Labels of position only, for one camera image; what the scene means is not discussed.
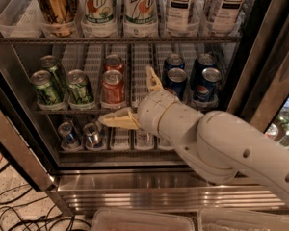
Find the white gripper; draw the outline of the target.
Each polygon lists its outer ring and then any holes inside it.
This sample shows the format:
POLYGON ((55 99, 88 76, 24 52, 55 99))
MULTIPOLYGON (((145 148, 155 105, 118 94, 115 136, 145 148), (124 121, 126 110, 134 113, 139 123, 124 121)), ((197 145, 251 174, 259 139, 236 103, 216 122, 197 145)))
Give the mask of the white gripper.
POLYGON ((128 130, 138 130, 141 124, 147 132, 169 142, 194 142, 197 124, 203 113, 185 105, 168 91, 161 90, 162 82, 152 66, 148 65, 145 72, 146 85, 151 93, 141 101, 137 113, 126 107, 102 115, 98 121, 107 127, 128 130))

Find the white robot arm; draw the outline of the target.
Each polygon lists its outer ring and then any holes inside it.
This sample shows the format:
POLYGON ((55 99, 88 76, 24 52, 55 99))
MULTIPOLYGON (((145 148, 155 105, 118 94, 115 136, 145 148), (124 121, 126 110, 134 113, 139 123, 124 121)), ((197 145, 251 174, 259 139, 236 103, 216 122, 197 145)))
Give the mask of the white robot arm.
POLYGON ((222 111, 204 114, 165 90, 151 66, 145 68, 148 94, 137 110, 108 113, 108 127, 143 129, 171 143, 198 175, 225 184, 241 172, 268 188, 289 207, 289 151, 243 121, 222 111))

